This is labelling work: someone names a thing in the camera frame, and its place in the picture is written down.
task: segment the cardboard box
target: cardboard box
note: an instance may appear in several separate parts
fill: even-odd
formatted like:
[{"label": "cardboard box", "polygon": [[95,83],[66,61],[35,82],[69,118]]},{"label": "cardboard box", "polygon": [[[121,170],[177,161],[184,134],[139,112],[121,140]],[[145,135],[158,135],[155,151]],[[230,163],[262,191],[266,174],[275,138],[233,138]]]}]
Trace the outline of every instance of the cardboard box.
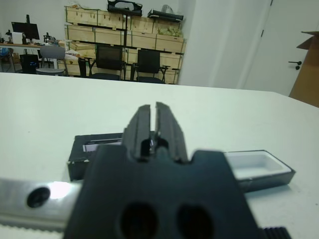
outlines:
[{"label": "cardboard box", "polygon": [[297,46],[308,50],[290,97],[319,107],[319,31],[302,32],[311,38]]},{"label": "cardboard box", "polygon": [[14,54],[12,55],[12,59],[13,59],[13,63],[14,63],[14,64],[20,63],[20,57],[19,57],[19,54],[18,54],[18,53],[14,53]]}]

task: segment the wooden crate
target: wooden crate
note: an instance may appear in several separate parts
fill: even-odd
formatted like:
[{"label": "wooden crate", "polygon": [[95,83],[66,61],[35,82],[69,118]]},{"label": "wooden crate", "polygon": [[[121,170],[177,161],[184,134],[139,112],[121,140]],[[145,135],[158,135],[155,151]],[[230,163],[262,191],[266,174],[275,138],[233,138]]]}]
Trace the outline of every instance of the wooden crate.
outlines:
[{"label": "wooden crate", "polygon": [[127,35],[127,46],[155,50],[156,35],[130,31]]},{"label": "wooden crate", "polygon": [[156,50],[181,53],[183,51],[184,38],[157,34]]},{"label": "wooden crate", "polygon": [[[138,61],[138,50],[126,49],[127,58],[126,62],[129,64],[137,63]],[[169,69],[180,69],[181,68],[181,55],[160,53],[160,65],[169,66]]]},{"label": "wooden crate", "polygon": [[97,10],[84,10],[81,8],[65,7],[65,21],[69,23],[82,23],[89,25],[97,25],[98,22]]},{"label": "wooden crate", "polygon": [[95,44],[83,44],[71,42],[69,47],[71,50],[77,51],[82,57],[92,57],[95,58]]},{"label": "wooden crate", "polygon": [[111,28],[125,28],[125,18],[122,14],[108,11],[98,11],[98,26],[107,26]]},{"label": "wooden crate", "polygon": [[153,33],[157,34],[159,32],[159,28],[176,28],[180,29],[180,23],[164,21],[164,20],[155,20],[153,25]]},{"label": "wooden crate", "polygon": [[65,37],[74,41],[95,42],[94,28],[92,27],[66,25]]},{"label": "wooden crate", "polygon": [[77,42],[71,42],[70,48],[72,48],[75,51],[78,50],[95,50],[95,44],[85,44],[85,43],[77,43]]},{"label": "wooden crate", "polygon": [[122,45],[121,32],[108,29],[95,28],[95,42],[111,45]]},{"label": "wooden crate", "polygon": [[153,19],[148,17],[132,16],[128,22],[128,29],[135,32],[152,33],[153,21]]}]

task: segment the desk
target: desk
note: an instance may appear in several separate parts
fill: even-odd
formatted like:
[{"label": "desk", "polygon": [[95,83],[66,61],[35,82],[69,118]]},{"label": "desk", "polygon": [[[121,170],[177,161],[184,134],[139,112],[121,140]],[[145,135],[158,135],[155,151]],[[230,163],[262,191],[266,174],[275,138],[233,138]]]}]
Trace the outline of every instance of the desk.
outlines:
[{"label": "desk", "polygon": [[[122,132],[144,104],[151,104],[154,130],[156,101],[170,106],[189,156],[265,149],[295,169],[289,186],[246,198],[260,226],[317,238],[319,109],[271,92],[0,73],[0,176],[62,180],[75,135]],[[60,238],[4,226],[0,235]]]},{"label": "desk", "polygon": [[[30,50],[40,50],[41,46],[39,45],[31,45],[31,44],[8,44],[8,43],[0,43],[0,47],[6,47],[6,48],[11,48],[13,50],[17,50],[17,49],[30,49]],[[54,59],[53,60],[53,65],[55,69],[58,69],[58,64],[57,64],[57,60]]]}]

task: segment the screw hole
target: screw hole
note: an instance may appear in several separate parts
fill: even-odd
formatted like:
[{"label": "screw hole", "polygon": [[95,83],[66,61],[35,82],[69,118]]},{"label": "screw hole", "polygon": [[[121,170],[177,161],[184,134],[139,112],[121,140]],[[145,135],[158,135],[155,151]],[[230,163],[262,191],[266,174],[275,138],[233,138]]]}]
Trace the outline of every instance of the screw hole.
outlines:
[{"label": "screw hole", "polygon": [[210,239],[212,220],[202,207],[182,206],[177,213],[177,227],[185,239]]},{"label": "screw hole", "polygon": [[41,207],[49,197],[50,190],[48,188],[37,188],[29,194],[26,203],[31,208],[38,208]]},{"label": "screw hole", "polygon": [[156,234],[157,227],[156,214],[147,204],[134,203],[123,212],[121,229],[126,239],[150,239]]}]

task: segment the white wall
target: white wall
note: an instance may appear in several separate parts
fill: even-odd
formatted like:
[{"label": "white wall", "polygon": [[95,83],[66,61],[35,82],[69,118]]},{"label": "white wall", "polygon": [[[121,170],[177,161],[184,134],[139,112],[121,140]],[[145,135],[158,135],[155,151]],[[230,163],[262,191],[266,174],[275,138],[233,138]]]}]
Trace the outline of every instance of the white wall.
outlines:
[{"label": "white wall", "polygon": [[184,38],[189,39],[193,23],[196,0],[178,0],[177,13],[184,16],[182,31]]},{"label": "white wall", "polygon": [[270,0],[196,1],[179,84],[237,88],[250,68],[269,5]]},{"label": "white wall", "polygon": [[25,22],[27,14],[30,15],[30,22],[37,24],[39,41],[43,42],[46,32],[57,39],[64,39],[64,11],[61,0],[0,0],[1,25],[4,31],[12,31],[12,21]]}]

